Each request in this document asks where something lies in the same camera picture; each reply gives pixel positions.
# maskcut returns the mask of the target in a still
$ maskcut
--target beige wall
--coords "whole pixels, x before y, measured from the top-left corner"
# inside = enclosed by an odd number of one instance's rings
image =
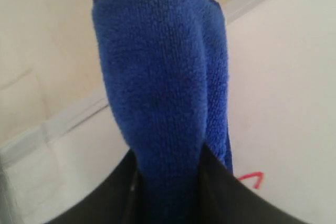
[[[0,146],[101,84],[90,9],[91,0],[0,0]]]

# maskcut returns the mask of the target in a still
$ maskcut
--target blue towel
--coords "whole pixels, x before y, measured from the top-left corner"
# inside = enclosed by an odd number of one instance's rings
[[[138,160],[144,223],[197,223],[206,143],[232,170],[224,17],[214,0],[93,0],[113,115]]]

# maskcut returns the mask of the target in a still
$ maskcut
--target microfiber cloth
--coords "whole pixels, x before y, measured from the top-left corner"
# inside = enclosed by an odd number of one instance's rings
[[[93,0],[92,16],[108,100],[143,179],[143,223],[197,223],[203,144],[232,170],[220,5]]]

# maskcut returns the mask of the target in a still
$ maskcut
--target red marking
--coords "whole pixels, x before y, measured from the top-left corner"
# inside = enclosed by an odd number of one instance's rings
[[[261,183],[263,182],[262,180],[264,179],[264,173],[262,172],[256,172],[256,173],[251,173],[251,174],[246,174],[240,178],[238,178],[238,180],[244,180],[244,179],[248,179],[248,178],[253,178],[253,177],[258,177],[257,182],[254,184],[254,189],[259,189]]]

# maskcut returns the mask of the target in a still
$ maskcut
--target white wall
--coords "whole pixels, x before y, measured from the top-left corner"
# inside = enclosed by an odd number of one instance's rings
[[[0,146],[101,84],[91,5],[0,0]]]
[[[336,218],[336,1],[267,0],[228,26],[236,175],[309,223]]]

